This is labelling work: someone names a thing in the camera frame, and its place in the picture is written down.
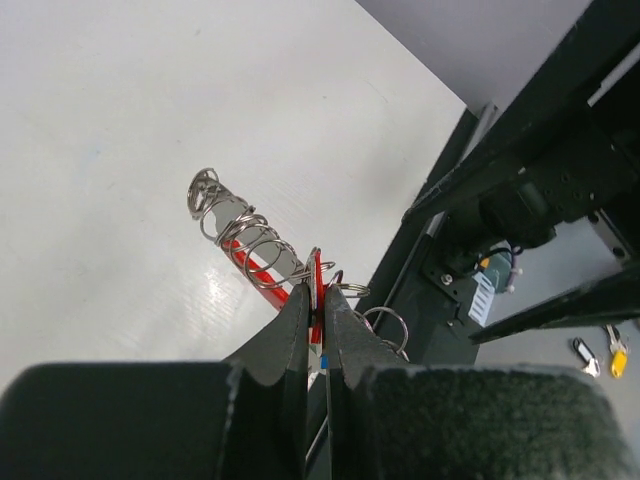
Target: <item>red plastic piece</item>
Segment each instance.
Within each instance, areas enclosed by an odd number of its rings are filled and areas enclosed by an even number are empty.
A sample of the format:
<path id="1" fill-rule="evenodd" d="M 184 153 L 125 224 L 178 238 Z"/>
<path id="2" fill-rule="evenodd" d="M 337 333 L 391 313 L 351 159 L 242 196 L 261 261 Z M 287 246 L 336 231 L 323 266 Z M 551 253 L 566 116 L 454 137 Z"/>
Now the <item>red plastic piece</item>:
<path id="1" fill-rule="evenodd" d="M 320 249 L 316 252 L 316 285 L 318 286 L 318 310 L 316 311 L 316 323 L 311 330 L 311 343 L 324 344 L 324 290 L 322 283 L 322 262 L 320 261 Z"/>
<path id="2" fill-rule="evenodd" d="M 240 242 L 238 242 L 237 240 L 234 240 L 232 244 L 232 248 L 239 248 L 239 247 L 240 247 Z M 238 265 L 244 265 L 245 258 L 247 258 L 247 254 L 245 252 L 235 252 L 232 255 Z M 249 268 L 251 270 L 257 270 L 260 268 L 260 265 L 258 265 L 253 260 L 249 259 Z M 262 283 L 274 283 L 273 277 L 269 275 L 267 272 L 255 272 L 255 273 L 252 273 L 251 275 L 253 275 L 254 278 L 257 278 L 258 280 L 260 280 Z M 272 290 L 256 287 L 256 290 L 258 290 L 260 294 L 276 310 L 282 310 L 282 307 L 284 307 L 284 304 L 287 303 L 287 300 L 289 300 L 289 294 L 282 287 L 274 288 Z"/>

